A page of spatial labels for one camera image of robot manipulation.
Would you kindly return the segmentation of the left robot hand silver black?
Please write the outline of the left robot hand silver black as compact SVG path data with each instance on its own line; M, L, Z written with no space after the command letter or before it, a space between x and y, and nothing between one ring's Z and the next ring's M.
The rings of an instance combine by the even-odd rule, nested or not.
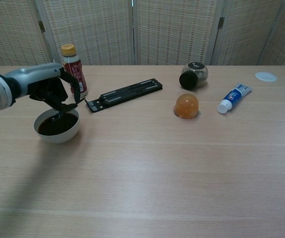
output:
M16 98L29 96L35 101L42 101L61 114L75 109L79 102L80 87L78 80L70 75L60 63L46 63L26 68L19 68L5 74L5 78L16 81ZM62 81L74 89L74 103L64 104L68 98Z

